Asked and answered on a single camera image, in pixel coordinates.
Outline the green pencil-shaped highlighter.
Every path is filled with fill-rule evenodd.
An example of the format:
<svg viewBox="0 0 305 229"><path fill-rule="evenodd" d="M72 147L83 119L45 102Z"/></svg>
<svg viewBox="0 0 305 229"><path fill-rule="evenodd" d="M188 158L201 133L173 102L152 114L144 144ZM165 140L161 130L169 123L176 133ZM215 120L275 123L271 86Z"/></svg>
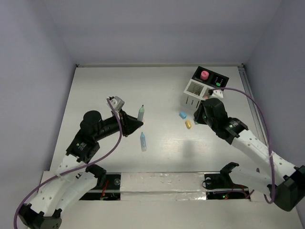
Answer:
<svg viewBox="0 0 305 229"><path fill-rule="evenodd" d="M138 112L138 116L137 116L138 121L141 121L141 122L143 121L144 112L145 112L144 105L142 105Z"/></svg>

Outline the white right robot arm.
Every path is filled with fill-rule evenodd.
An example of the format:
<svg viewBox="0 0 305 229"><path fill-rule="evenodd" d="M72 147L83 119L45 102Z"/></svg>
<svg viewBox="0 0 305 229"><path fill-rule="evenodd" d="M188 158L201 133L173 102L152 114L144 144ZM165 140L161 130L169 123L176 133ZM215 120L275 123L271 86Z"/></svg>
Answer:
<svg viewBox="0 0 305 229"><path fill-rule="evenodd" d="M248 126L227 115L224 104L217 98L199 103L194 120L209 126L229 145L247 155L265 174L242 168L238 163L225 165L218 175L206 178L205 187L218 189L242 185L269 195L270 200L284 211L291 211L305 197L305 167L284 160L261 142Z"/></svg>

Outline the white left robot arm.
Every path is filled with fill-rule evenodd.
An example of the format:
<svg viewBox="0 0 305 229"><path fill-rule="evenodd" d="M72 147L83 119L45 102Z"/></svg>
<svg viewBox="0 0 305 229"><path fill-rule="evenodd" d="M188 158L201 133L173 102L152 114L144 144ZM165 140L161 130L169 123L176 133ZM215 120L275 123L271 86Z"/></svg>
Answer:
<svg viewBox="0 0 305 229"><path fill-rule="evenodd" d="M14 215L30 229L58 229L62 215L92 188L101 188L106 181L106 170L97 162L108 157L115 146L104 156L92 161L100 148L99 141L119 133L117 143L143 126L136 117L123 110L112 109L112 116L103 120L98 111L85 113L80 129L66 150L56 173L31 191L19 204Z"/></svg>

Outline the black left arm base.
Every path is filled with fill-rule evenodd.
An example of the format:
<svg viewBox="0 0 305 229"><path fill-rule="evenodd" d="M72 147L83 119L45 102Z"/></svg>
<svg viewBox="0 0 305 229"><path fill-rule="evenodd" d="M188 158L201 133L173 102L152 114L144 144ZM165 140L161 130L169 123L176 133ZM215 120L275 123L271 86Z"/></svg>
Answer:
<svg viewBox="0 0 305 229"><path fill-rule="evenodd" d="M104 183L98 183L85 193L80 200L116 201L121 199L121 173L109 173Z"/></svg>

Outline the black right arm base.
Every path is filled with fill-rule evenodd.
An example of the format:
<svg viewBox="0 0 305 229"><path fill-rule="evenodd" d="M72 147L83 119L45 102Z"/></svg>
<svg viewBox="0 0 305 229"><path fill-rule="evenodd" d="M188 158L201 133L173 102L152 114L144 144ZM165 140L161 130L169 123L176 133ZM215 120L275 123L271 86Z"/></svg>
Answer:
<svg viewBox="0 0 305 229"><path fill-rule="evenodd" d="M230 162L219 172L204 175L202 187L206 189L207 200L250 199L248 187L233 183L229 177L230 172L238 166Z"/></svg>

